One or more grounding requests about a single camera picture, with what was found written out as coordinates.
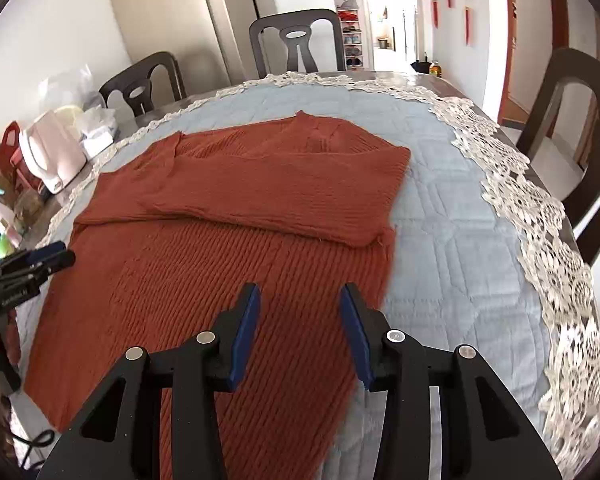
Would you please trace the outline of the rust red knitted sweater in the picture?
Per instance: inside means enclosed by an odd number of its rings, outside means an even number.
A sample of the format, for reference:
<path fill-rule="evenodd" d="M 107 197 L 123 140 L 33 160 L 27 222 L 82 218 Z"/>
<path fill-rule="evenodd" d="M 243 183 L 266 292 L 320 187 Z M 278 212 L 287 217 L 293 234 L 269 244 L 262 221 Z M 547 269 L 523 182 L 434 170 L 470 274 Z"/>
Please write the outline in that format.
<path fill-rule="evenodd" d="M 246 376 L 218 399 L 227 472 L 312 478 L 355 383 L 340 290 L 384 299 L 410 157 L 352 122 L 298 113 L 174 133 L 102 174 L 73 223 L 76 261 L 50 282 L 27 395 L 65 430 L 127 348 L 178 346 L 253 283 Z"/>

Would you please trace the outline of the pink white kettle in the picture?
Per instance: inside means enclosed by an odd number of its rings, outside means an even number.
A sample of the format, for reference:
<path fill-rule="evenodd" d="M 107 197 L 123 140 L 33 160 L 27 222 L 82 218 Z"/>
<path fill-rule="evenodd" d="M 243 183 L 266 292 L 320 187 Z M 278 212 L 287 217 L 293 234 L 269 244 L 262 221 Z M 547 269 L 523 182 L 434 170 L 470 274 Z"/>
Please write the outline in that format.
<path fill-rule="evenodd" d="M 19 133 L 19 147 L 30 173 L 54 195 L 87 163 L 80 142 L 52 110 Z"/>

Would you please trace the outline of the white plastic bag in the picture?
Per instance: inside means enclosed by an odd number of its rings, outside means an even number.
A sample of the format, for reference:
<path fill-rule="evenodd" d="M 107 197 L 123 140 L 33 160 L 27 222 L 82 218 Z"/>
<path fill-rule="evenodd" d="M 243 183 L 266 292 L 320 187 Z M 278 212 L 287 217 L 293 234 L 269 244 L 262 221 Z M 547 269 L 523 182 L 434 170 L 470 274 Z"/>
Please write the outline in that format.
<path fill-rule="evenodd" d="M 118 131 L 116 112 L 96 89 L 87 64 L 42 80 L 38 84 L 38 110 L 52 110 L 88 160 L 114 144 Z"/>

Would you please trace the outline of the red bag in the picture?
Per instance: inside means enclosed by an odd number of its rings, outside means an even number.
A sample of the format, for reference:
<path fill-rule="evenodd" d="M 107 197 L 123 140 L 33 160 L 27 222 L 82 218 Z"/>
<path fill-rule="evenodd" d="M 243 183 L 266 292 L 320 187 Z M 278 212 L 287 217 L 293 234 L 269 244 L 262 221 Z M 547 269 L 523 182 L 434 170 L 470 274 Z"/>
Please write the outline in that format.
<path fill-rule="evenodd" d="M 15 188 L 30 188 L 27 165 L 19 146 L 20 127 L 11 122 L 0 142 L 0 174 Z"/>

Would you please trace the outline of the colourful clutter on table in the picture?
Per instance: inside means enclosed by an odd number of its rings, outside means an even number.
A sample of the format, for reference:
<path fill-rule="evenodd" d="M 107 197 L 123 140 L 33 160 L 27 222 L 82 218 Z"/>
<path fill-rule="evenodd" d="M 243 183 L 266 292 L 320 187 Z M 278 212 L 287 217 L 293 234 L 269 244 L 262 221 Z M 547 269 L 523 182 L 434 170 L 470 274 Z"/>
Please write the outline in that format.
<path fill-rule="evenodd" d="M 38 220 L 44 202 L 33 188 L 17 192 L 0 171 L 0 259 L 12 255 Z"/>

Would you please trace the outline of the beige refrigerator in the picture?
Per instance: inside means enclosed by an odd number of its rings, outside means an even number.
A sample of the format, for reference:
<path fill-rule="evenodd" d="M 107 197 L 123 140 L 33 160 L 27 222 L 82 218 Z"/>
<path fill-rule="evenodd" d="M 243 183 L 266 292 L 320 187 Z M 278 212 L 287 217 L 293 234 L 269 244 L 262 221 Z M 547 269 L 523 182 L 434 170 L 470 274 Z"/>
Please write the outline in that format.
<path fill-rule="evenodd" d="M 227 0 L 110 1 L 130 59 L 172 53 L 188 96 L 245 80 Z"/>

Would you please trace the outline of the dark chair at left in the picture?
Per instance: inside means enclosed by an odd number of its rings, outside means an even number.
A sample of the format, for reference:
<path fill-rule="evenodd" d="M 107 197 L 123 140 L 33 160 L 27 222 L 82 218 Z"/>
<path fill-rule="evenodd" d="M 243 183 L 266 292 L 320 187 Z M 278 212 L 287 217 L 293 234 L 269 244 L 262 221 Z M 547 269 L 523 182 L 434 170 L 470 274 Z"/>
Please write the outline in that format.
<path fill-rule="evenodd" d="M 135 117 L 140 117 L 155 109 L 152 100 L 151 75 L 157 67 L 163 67 L 168 73 L 175 101 L 186 97 L 184 79 L 175 56 L 166 51 L 155 52 L 142 58 L 130 67 L 105 82 L 99 89 L 105 104 L 108 104 L 112 92 L 120 92 L 126 105 Z"/>

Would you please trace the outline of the dark chair at right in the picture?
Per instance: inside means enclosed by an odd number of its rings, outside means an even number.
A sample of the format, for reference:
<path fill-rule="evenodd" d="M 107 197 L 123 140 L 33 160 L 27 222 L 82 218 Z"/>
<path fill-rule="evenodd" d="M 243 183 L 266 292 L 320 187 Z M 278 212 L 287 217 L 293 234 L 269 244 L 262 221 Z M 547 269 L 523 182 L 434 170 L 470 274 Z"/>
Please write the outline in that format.
<path fill-rule="evenodd" d="M 559 112 L 567 84 L 588 87 L 596 103 L 596 113 L 591 125 L 584 130 L 577 149 L 577 155 L 585 157 L 586 169 L 580 183 L 564 200 L 572 226 L 583 220 L 588 212 L 593 214 L 577 237 L 584 262 L 593 264 L 600 254 L 600 61 L 567 47 L 553 51 L 516 148 L 528 158 L 533 158 L 539 151 L 548 128 Z"/>

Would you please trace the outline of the shoe rack with shoes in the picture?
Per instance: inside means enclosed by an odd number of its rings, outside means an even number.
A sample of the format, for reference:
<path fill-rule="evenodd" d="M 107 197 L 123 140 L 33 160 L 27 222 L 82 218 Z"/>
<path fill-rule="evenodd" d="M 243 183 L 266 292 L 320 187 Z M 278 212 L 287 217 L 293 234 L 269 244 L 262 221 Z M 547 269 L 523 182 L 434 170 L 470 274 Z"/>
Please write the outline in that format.
<path fill-rule="evenodd" d="M 344 58 L 347 70 L 364 68 L 363 32 L 358 4 L 354 0 L 344 0 L 337 6 L 340 19 Z"/>

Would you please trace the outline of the dark chair at far end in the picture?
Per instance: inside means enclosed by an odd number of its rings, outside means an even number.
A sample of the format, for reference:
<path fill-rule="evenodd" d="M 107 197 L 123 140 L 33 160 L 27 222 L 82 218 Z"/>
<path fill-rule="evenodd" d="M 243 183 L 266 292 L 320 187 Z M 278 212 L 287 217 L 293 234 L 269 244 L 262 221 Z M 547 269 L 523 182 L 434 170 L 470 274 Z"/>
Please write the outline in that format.
<path fill-rule="evenodd" d="M 337 70 L 345 72 L 347 63 L 339 15 L 328 9 L 311 9 L 269 15 L 250 24 L 249 39 L 259 77 L 264 78 L 268 74 L 260 35 L 270 28 L 277 30 L 280 41 L 287 49 L 286 69 L 288 72 L 296 72 L 299 69 L 299 60 L 302 60 L 308 73 L 318 73 L 318 67 L 310 48 L 312 25 L 318 21 L 329 22 L 332 25 Z"/>

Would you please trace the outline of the yellow oil bottle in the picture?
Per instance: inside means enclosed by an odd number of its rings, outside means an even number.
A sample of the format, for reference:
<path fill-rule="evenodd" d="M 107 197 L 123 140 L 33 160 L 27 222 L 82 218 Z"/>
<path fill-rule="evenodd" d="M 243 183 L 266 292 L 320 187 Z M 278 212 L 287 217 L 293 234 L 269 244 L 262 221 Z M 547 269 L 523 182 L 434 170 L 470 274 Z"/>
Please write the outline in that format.
<path fill-rule="evenodd" d="M 432 62 L 429 66 L 429 73 L 432 76 L 442 77 L 442 68 L 438 62 Z"/>

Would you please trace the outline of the white lace tablecloth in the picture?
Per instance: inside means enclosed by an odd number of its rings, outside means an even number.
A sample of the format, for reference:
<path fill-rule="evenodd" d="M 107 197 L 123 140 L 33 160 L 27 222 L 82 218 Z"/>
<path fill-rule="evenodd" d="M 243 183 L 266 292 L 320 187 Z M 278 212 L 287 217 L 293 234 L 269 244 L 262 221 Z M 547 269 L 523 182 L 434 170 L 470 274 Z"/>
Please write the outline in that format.
<path fill-rule="evenodd" d="M 108 148 L 86 181 L 70 195 L 46 232 L 46 240 L 70 242 L 74 220 L 90 202 L 97 180 L 124 146 L 177 114 L 211 100 L 232 96 L 258 84 L 320 84 L 416 99 L 437 107 L 437 115 L 454 132 L 454 145 L 483 172 L 482 196 L 508 220 L 520 240 L 524 276 L 538 293 L 548 336 L 544 375 L 547 390 L 538 408 L 543 423 L 534 427 L 560 473 L 570 479 L 594 454 L 600 440 L 600 329 L 597 325 L 590 267 L 560 237 L 565 209 L 559 200 L 528 178 L 528 158 L 496 135 L 494 122 L 479 115 L 466 99 L 444 98 L 419 86 L 400 88 L 385 81 L 355 81 L 347 76 L 270 75 L 219 91 L 212 98 L 141 128 Z"/>

